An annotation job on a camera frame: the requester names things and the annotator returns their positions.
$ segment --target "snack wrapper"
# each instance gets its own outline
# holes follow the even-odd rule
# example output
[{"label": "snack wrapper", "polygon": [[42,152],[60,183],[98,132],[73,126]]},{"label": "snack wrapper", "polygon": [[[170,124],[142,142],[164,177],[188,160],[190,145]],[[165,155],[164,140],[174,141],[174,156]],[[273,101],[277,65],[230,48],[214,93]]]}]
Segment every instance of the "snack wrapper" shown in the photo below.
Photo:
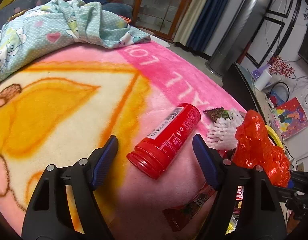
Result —
[{"label": "snack wrapper", "polygon": [[163,215],[167,219],[172,231],[182,230],[214,193],[215,190],[212,186],[205,183],[189,203],[164,209]]},{"label": "snack wrapper", "polygon": [[235,198],[235,206],[233,209],[229,226],[227,227],[225,234],[231,233],[236,229],[239,214],[241,212],[241,207],[242,207],[243,193],[244,193],[244,186],[238,186]]}]

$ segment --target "barcode label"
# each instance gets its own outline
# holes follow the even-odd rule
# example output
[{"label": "barcode label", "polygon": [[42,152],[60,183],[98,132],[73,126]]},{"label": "barcode label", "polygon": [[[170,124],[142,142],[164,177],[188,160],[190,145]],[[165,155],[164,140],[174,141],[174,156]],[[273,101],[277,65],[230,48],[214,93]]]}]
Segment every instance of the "barcode label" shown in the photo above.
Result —
[{"label": "barcode label", "polygon": [[183,110],[184,108],[183,107],[177,107],[173,110],[173,112],[171,112],[169,114],[168,117],[166,117],[160,124],[159,126],[154,130],[152,131],[149,135],[147,135],[148,138],[151,138],[151,139],[155,139],[157,136],[160,135],[160,133],[162,131],[164,131],[164,129],[167,127],[167,125],[173,121],[173,119],[179,115],[179,113]]}]

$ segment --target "candy wrapper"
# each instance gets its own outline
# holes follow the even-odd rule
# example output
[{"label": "candy wrapper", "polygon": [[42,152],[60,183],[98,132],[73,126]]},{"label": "candy wrapper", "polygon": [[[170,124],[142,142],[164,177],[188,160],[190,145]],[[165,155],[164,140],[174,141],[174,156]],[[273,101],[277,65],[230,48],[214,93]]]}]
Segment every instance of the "candy wrapper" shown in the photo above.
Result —
[{"label": "candy wrapper", "polygon": [[203,204],[214,194],[215,190],[208,184],[199,190],[196,196],[187,204],[163,210],[173,232],[182,230],[201,209]]},{"label": "candy wrapper", "polygon": [[236,229],[238,217],[239,217],[239,214],[241,213],[243,193],[244,193],[244,186],[238,186],[236,198],[235,198],[235,206],[233,209],[233,213],[230,219],[229,226],[227,227],[227,230],[226,230],[226,234],[231,233]]},{"label": "candy wrapper", "polygon": [[265,123],[259,113],[249,110],[241,126],[237,127],[238,140],[232,161],[244,168],[263,167],[272,184],[286,187],[290,179],[289,160],[284,150],[270,142]]}]

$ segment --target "wall outlet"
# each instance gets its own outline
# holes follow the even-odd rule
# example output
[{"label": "wall outlet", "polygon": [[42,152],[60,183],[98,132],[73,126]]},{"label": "wall outlet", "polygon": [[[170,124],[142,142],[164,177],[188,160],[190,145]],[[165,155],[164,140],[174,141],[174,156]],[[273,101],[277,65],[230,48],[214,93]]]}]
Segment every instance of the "wall outlet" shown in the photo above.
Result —
[{"label": "wall outlet", "polygon": [[297,170],[298,171],[304,171],[304,163],[300,163],[297,165]]}]

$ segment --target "fleece blanket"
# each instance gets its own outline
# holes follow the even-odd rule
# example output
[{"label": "fleece blanket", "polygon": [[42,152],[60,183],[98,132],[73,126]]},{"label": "fleece blanket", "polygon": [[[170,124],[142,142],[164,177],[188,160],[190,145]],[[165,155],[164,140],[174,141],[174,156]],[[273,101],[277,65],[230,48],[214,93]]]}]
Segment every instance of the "fleece blanket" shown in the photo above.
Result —
[{"label": "fleece blanket", "polygon": [[149,34],[102,10],[99,2],[52,0],[3,25],[0,81],[34,59],[75,42],[117,48],[149,41]]},{"label": "fleece blanket", "polygon": [[[182,102],[195,105],[201,121],[153,180],[126,155]],[[21,234],[46,166],[73,165],[113,134],[119,150],[94,195],[115,239],[193,239],[213,197],[180,232],[172,232],[162,211],[187,203],[204,185],[192,137],[206,137],[211,121],[203,110],[221,106],[244,111],[210,78],[155,42],[112,50],[74,44],[46,55],[0,83],[0,211]],[[67,193],[75,229],[82,232],[70,187]]]}]

